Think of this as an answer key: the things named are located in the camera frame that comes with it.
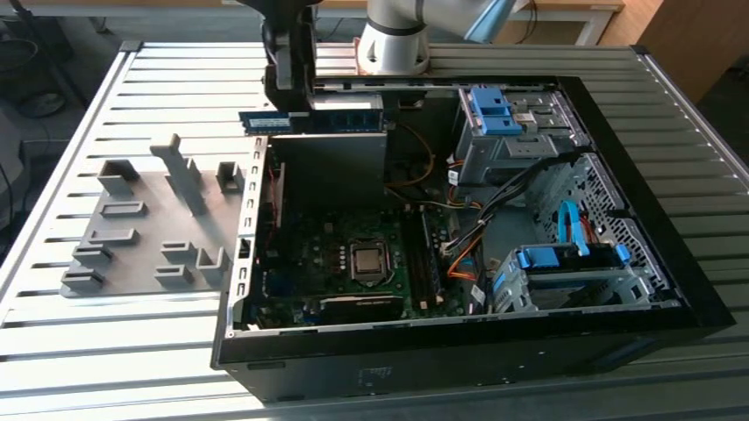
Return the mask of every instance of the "motherboard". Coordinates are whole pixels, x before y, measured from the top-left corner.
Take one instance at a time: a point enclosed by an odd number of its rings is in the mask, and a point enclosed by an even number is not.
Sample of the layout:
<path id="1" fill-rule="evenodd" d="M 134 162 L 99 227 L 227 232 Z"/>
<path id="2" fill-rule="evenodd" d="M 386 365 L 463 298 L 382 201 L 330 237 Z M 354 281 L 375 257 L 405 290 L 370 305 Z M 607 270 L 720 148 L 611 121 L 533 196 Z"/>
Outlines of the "motherboard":
<path id="1" fill-rule="evenodd" d="M 437 259 L 446 219 L 442 210 L 287 215 L 295 235 L 267 253 L 260 328 L 461 316 L 461 285 L 443 279 Z M 430 246 L 414 256 L 407 244 L 419 240 Z"/>

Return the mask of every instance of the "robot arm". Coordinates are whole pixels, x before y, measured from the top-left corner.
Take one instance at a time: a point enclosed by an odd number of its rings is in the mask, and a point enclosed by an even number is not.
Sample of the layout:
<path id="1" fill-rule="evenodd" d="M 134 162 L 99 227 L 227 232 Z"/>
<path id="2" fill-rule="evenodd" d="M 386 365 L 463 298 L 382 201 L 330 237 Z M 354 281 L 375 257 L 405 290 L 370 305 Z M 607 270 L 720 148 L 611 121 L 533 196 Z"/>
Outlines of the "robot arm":
<path id="1" fill-rule="evenodd" d="M 310 111 L 315 83 L 315 20 L 322 0 L 238 0 L 263 15 L 266 97 L 279 111 Z"/>
<path id="2" fill-rule="evenodd" d="M 262 42 L 268 66 L 266 96 L 279 111 L 312 110 L 315 86 L 315 22 L 322 0 L 239 0 L 264 17 Z M 360 69 L 373 75 L 415 75 L 430 55 L 426 25 L 463 39 L 490 42 L 515 0 L 369 0 L 367 25 L 356 49 Z"/>
<path id="3" fill-rule="evenodd" d="M 515 0 L 369 0 L 356 63 L 370 75 L 418 75 L 429 68 L 426 26 L 489 43 Z"/>

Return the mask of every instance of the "aluminum slotted table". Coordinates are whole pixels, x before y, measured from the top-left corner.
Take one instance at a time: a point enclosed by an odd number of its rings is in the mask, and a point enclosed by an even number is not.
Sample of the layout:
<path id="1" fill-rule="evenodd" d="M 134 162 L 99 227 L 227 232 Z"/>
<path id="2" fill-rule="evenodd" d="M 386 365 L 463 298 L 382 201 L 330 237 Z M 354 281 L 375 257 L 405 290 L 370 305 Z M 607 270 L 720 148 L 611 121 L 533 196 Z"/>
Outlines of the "aluminum slotted table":
<path id="1" fill-rule="evenodd" d="M 232 161 L 248 150 L 236 113 L 266 102 L 264 65 L 260 44 L 146 43 L 119 53 L 0 270 L 0 419 L 744 419 L 749 172 L 654 60 L 629 48 L 438 45 L 431 67 L 437 75 L 583 79 L 738 322 L 700 343 L 594 377 L 263 408 L 208 367 L 216 292 L 59 296 L 103 161 L 128 158 L 138 171 L 163 169 L 148 151 L 158 132 L 179 133 L 199 168 Z M 320 45 L 318 68 L 351 75 L 354 48 Z"/>

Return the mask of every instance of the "blue cable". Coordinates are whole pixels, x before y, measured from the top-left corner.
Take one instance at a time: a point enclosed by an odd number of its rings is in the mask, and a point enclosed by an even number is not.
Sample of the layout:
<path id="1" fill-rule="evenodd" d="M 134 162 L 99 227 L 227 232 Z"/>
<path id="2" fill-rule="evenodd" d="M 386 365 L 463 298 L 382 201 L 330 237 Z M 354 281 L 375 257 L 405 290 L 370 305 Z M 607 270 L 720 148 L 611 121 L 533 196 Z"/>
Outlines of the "blue cable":
<path id="1" fill-rule="evenodd" d="M 566 217 L 570 217 L 570 233 L 571 238 L 569 241 L 577 245 L 579 249 L 581 256 L 590 255 L 590 249 L 587 248 L 587 244 L 585 242 L 585 234 L 583 234 L 583 224 L 581 223 L 581 214 L 577 210 L 577 203 L 571 200 L 563 200 L 559 203 L 559 211 L 557 216 L 557 238 L 559 238 L 561 243 L 567 242 L 566 238 Z"/>

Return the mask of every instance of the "cpu socket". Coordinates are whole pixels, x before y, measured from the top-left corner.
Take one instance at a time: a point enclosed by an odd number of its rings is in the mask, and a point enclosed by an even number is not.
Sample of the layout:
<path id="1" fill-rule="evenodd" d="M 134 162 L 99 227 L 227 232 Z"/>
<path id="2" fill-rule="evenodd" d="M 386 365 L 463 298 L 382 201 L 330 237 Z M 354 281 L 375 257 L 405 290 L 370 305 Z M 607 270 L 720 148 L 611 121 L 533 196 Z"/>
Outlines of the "cpu socket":
<path id="1" fill-rule="evenodd" d="M 387 278 L 389 261 L 385 241 L 352 241 L 351 279 L 371 288 Z"/>

